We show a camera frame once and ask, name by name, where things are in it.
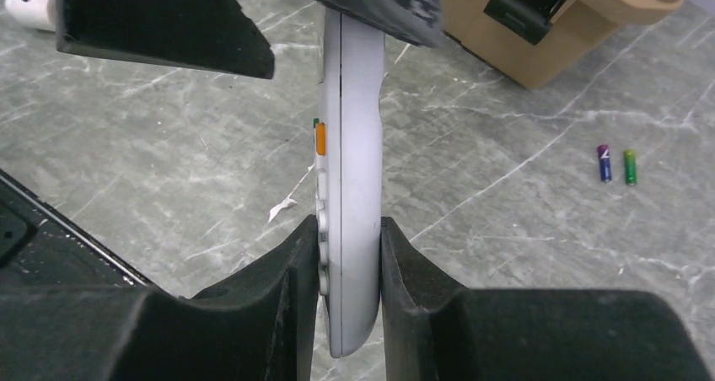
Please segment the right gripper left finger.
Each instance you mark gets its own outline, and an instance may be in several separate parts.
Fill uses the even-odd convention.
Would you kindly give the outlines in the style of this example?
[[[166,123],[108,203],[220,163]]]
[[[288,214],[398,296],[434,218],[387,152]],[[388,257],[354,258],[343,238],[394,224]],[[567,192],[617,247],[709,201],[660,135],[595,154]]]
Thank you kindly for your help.
[[[1,292],[4,380],[307,380],[318,298],[315,216],[232,276],[154,287]]]

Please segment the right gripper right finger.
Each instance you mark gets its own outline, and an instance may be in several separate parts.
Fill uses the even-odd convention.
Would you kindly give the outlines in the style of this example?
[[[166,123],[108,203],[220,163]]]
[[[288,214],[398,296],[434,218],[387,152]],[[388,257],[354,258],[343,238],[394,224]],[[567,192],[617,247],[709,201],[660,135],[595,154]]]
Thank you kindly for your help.
[[[709,380],[679,315],[621,289],[471,289],[381,224],[389,380]]]

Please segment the white remote control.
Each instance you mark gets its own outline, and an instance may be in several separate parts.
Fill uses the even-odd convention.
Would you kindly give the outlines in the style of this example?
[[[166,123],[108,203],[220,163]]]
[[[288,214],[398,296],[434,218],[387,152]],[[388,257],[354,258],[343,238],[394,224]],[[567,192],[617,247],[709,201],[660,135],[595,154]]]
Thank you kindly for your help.
[[[334,358],[365,343],[379,307],[384,45],[382,31],[325,10],[315,207],[320,294]]]

